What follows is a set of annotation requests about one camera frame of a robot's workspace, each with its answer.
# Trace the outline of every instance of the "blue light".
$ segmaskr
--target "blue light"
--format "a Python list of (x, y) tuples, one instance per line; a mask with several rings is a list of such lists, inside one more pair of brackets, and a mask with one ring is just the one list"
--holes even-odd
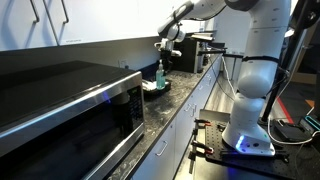
[(237, 149), (240, 148), (240, 145), (242, 144), (243, 140), (244, 140), (244, 136), (242, 135), (242, 136), (240, 136), (240, 138), (239, 138), (239, 140), (238, 140), (238, 142), (237, 142), (237, 145), (236, 145), (236, 148), (237, 148)]

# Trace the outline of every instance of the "white cabinet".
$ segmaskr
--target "white cabinet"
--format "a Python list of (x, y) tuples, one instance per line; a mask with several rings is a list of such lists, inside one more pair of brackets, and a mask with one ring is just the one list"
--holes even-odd
[(163, 180), (173, 178), (174, 136), (175, 120), (171, 122), (146, 159), (140, 165), (139, 169), (133, 175), (133, 180)]
[(176, 170), (180, 164), (181, 158), (184, 155), (187, 144), (192, 135), (193, 120), (194, 120), (194, 97), (191, 95), (185, 102), (182, 109), (176, 116), (176, 140), (175, 140), (175, 157), (174, 169)]
[(172, 0), (138, 0), (140, 37), (158, 36), (158, 27), (173, 12)]
[[(221, 56), (212, 68), (219, 74)], [(146, 159), (133, 175), (133, 180), (172, 179), (183, 158), (194, 128), (194, 120), (210, 95), (216, 81), (210, 67), (194, 89), (164, 134), (152, 148)]]
[(0, 1), (0, 51), (55, 45), (42, 0)]
[(60, 45), (129, 39), (139, 34), (138, 0), (45, 0), (45, 3)]

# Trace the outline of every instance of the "wire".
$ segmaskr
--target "wire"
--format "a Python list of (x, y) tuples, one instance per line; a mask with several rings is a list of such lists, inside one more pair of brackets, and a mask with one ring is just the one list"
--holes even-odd
[(311, 142), (312, 139), (313, 139), (313, 137), (314, 137), (316, 134), (320, 133), (320, 131), (315, 131), (315, 132), (312, 134), (312, 136), (311, 136), (310, 139), (305, 140), (305, 141), (301, 141), (301, 142), (283, 142), (283, 141), (279, 141), (279, 140), (275, 139), (275, 138), (271, 135), (271, 133), (270, 133), (270, 121), (271, 121), (271, 120), (270, 120), (270, 118), (269, 118), (269, 119), (268, 119), (268, 135), (269, 135), (269, 137), (270, 137), (273, 141), (275, 141), (275, 142), (277, 142), (277, 143), (279, 143), (279, 144), (285, 144), (285, 145), (306, 144), (306, 143), (308, 143), (308, 142)]
[(312, 108), (310, 109), (310, 111), (307, 113), (307, 116), (313, 111), (313, 109), (314, 109), (314, 107), (312, 107)]
[(298, 165), (297, 165), (297, 158), (298, 158), (298, 154), (300, 153), (303, 145), (304, 145), (304, 144), (301, 144), (299, 150), (297, 151), (296, 155), (294, 156), (294, 166), (295, 166), (295, 168), (296, 168), (298, 177), (300, 176), (300, 174), (299, 174)]
[[(298, 61), (296, 60), (296, 62), (295, 62), (295, 64), (294, 64), (294, 67), (293, 67), (293, 69), (292, 69), (292, 72), (294, 72), (294, 71), (296, 70), (297, 65), (298, 65)], [(289, 83), (291, 82), (292, 77), (293, 77), (293, 73), (291, 73), (291, 76), (290, 76), (288, 82), (286, 83), (286, 85), (284, 86), (284, 88), (280, 91), (280, 93), (278, 94), (278, 97), (277, 97), (275, 100), (277, 100), (277, 99), (282, 95), (282, 93), (284, 92), (284, 90), (287, 89)]]
[(214, 76), (215, 76), (215, 78), (216, 78), (216, 82), (218, 83), (220, 89), (222, 90), (222, 92), (223, 92), (226, 96), (228, 96), (232, 101), (234, 101), (234, 99), (233, 99), (231, 96), (229, 96), (229, 95), (224, 91), (224, 89), (222, 88), (221, 84), (219, 83), (219, 79), (218, 79), (216, 73), (214, 72), (213, 62), (212, 62), (211, 58), (208, 58), (208, 59), (209, 59), (210, 62), (211, 62), (211, 69), (212, 69), (212, 71), (213, 71), (213, 74), (214, 74)]
[(230, 85), (230, 87), (231, 87), (231, 90), (232, 90), (232, 92), (233, 92), (234, 97), (236, 97), (236, 93), (235, 93), (235, 91), (234, 91), (234, 89), (233, 89), (233, 86), (232, 86), (232, 84), (231, 84), (231, 82), (230, 82), (229, 72), (228, 72), (228, 69), (227, 69), (226, 61), (224, 60), (223, 57), (222, 57), (222, 61), (223, 61), (224, 69), (226, 70), (228, 83), (229, 83), (229, 85)]
[(223, 10), (224, 10), (224, 8), (226, 8), (227, 7), (227, 5), (225, 5), (219, 12), (217, 12), (216, 14), (214, 14), (214, 15), (212, 15), (212, 16), (209, 16), (209, 17), (207, 17), (207, 18), (203, 18), (203, 19), (198, 19), (198, 18), (190, 18), (190, 20), (193, 20), (193, 21), (207, 21), (207, 20), (209, 20), (209, 19), (211, 19), (211, 18), (214, 18), (214, 17), (216, 17), (218, 14), (220, 14)]
[(281, 79), (279, 82), (277, 82), (271, 89), (270, 91), (266, 94), (266, 96), (268, 94), (270, 94), (275, 88), (277, 88), (278, 86), (281, 85), (281, 83), (283, 83), (284, 81), (286, 81), (289, 78), (289, 76), (284, 76), (283, 79)]

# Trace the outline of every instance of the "black countertop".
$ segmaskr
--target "black countertop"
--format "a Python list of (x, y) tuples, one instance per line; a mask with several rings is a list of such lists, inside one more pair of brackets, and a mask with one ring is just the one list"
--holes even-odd
[[(212, 59), (217, 59), (219, 55), (213, 56)], [(172, 71), (166, 76), (171, 81), (170, 91), (157, 98), (145, 97), (144, 136), (108, 179), (126, 179), (134, 174), (209, 67), (209, 64), (204, 66), (204, 71), (199, 74)]]

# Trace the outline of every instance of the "cabinet drawer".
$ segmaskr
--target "cabinet drawer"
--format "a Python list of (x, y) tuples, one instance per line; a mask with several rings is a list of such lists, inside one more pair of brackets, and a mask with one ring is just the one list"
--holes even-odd
[(163, 180), (173, 178), (174, 137), (175, 120), (172, 121), (133, 175), (133, 180)]

